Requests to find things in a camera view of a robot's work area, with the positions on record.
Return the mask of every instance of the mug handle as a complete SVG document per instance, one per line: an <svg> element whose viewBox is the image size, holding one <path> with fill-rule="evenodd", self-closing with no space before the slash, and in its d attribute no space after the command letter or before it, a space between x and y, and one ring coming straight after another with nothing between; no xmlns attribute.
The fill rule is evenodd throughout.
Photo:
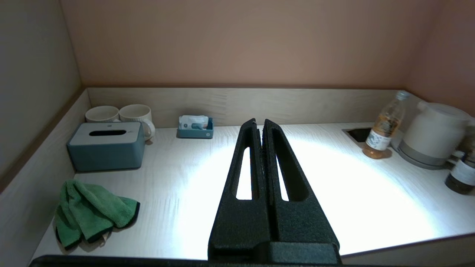
<svg viewBox="0 0 475 267"><path fill-rule="evenodd" d="M155 125L149 120L149 119L144 119L142 121L142 125L146 126L144 128L148 128L147 130L144 129L145 133L145 140L149 140L155 135Z"/></svg>

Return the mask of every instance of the jar label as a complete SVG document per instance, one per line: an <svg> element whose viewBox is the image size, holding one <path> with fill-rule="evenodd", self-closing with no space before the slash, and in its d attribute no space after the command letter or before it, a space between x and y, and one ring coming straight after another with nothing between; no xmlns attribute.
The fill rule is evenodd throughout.
<svg viewBox="0 0 475 267"><path fill-rule="evenodd" d="M475 186L475 168L459 160L450 174L464 184Z"/></svg>
<svg viewBox="0 0 475 267"><path fill-rule="evenodd" d="M366 139L366 144L368 144L368 146L381 151L386 150L390 142L391 137L377 134L374 130L371 130L370 135L368 135L368 138Z"/></svg>

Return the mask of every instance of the white electric kettle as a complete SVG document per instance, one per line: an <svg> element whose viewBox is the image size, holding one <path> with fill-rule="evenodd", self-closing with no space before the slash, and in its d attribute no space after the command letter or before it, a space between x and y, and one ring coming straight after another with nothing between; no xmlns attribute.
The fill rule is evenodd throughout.
<svg viewBox="0 0 475 267"><path fill-rule="evenodd" d="M422 112L412 121L399 144L399 154L408 162L425 168L441 169L462 141L475 119L454 107L419 102Z"/></svg>

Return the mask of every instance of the white countertop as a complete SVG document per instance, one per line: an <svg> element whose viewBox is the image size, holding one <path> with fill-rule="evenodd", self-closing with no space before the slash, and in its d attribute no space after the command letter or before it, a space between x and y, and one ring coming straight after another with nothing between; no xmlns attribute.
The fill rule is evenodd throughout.
<svg viewBox="0 0 475 267"><path fill-rule="evenodd" d="M448 170L421 169L397 153L370 159L341 131L371 125L282 125L340 242L340 254L475 233L475 197L448 189ZM137 222L113 232L103 247L82 243L69 253L207 259L238 132L238 126L215 127L213 139L193 140L176 138L176 129L157 129L140 169L76 174L80 181L138 200L141 209ZM241 189L238 195L250 195ZM52 225L33 258L46 254L64 254Z"/></svg>

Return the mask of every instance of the green towel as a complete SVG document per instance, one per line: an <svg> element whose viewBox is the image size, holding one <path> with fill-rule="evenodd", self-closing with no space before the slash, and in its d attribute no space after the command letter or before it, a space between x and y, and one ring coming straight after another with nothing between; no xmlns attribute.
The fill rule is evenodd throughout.
<svg viewBox="0 0 475 267"><path fill-rule="evenodd" d="M114 227L131 225L139 208L139 202L118 197L100 185L66 181L56 209L56 238L66 250L79 244L82 236L95 242Z"/></svg>

